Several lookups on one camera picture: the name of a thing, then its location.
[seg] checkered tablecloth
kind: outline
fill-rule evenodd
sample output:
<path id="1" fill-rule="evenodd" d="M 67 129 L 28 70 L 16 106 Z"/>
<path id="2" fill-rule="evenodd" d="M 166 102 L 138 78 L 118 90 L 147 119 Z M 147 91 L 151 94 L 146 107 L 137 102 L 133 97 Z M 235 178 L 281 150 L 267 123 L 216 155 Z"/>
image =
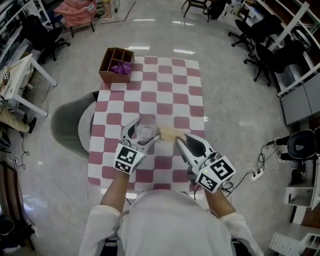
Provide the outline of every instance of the checkered tablecloth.
<path id="1" fill-rule="evenodd" d="M 109 187 L 117 173 L 113 162 L 122 129 L 142 116 L 154 117 L 158 127 L 175 127 L 204 138 L 198 62 L 136 56 L 130 83 L 101 84 L 89 149 L 91 184 Z M 187 168 L 173 143 L 158 141 L 130 175 L 129 190 L 192 191 Z"/>

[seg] purple cloth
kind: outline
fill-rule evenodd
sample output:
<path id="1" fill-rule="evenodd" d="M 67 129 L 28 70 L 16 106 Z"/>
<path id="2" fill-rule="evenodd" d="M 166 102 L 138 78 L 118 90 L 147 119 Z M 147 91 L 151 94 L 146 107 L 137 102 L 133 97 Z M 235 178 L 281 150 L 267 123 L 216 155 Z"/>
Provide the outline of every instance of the purple cloth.
<path id="1" fill-rule="evenodd" d="M 110 71 L 121 75 L 129 75 L 132 71 L 131 62 L 119 61 L 118 65 L 110 68 Z"/>

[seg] pink jacket on chair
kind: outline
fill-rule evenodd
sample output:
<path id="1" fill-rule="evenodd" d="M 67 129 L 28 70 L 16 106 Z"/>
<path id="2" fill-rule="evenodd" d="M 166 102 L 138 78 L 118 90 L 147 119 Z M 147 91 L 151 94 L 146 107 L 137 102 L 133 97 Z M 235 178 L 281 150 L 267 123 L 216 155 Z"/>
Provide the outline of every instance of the pink jacket on chair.
<path id="1" fill-rule="evenodd" d="M 84 7 L 94 4 L 92 10 L 88 10 Z M 75 25 L 81 25 L 84 23 L 92 22 L 97 10 L 97 2 L 93 1 L 79 1 L 79 0 L 64 0 L 53 11 L 64 17 L 66 26 L 72 27 Z"/>

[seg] gray floor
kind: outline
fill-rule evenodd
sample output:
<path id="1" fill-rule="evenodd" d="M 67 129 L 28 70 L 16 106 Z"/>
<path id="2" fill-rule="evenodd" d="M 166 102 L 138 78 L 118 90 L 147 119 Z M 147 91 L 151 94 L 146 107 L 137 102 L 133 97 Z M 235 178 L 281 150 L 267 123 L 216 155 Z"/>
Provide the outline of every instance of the gray floor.
<path id="1" fill-rule="evenodd" d="M 24 207 L 39 233 L 32 240 L 42 255 L 77 254 L 90 208 L 105 191 L 88 184 L 85 159 L 54 141 L 51 117 L 61 104 L 99 89 L 98 70 L 107 47 L 145 47 L 135 54 L 198 61 L 206 138 L 227 155 L 237 175 L 256 166 L 263 144 L 289 134 L 275 87 L 267 87 L 263 76 L 254 82 L 256 68 L 243 64 L 246 50 L 231 47 L 235 39 L 228 31 L 237 31 L 233 15 L 207 23 L 200 10 L 191 8 L 183 19 L 182 4 L 183 0 L 138 0 L 125 22 L 96 25 L 95 33 L 89 28 L 74 38 L 65 34 L 71 46 L 57 51 L 56 62 L 49 58 L 43 65 L 58 86 L 49 88 L 43 80 L 36 90 L 34 100 L 49 116 L 38 116 L 33 134 L 26 135 L 24 149 L 30 155 L 23 156 L 26 170 L 18 169 Z M 11 156 L 20 161 L 22 139 L 16 131 L 10 132 L 10 139 Z M 266 155 L 272 150 L 267 148 Z M 279 164 L 273 155 L 265 168 L 285 170 L 289 164 Z M 233 205 L 246 217 L 263 250 L 279 224 L 290 217 L 292 208 L 283 203 L 290 176 L 290 171 L 265 173 L 255 182 L 246 177 L 234 193 Z"/>

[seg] khaki pants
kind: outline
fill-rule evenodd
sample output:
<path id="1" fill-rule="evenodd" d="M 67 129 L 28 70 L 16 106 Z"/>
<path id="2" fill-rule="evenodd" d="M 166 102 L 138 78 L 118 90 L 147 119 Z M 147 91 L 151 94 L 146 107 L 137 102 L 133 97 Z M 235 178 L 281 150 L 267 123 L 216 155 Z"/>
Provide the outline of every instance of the khaki pants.
<path id="1" fill-rule="evenodd" d="M 0 106 L 0 113 L 0 122 L 5 123 L 19 132 L 25 133 L 29 131 L 30 126 L 28 124 L 24 124 L 22 121 L 19 121 L 16 116 L 10 113 L 5 106 Z"/>

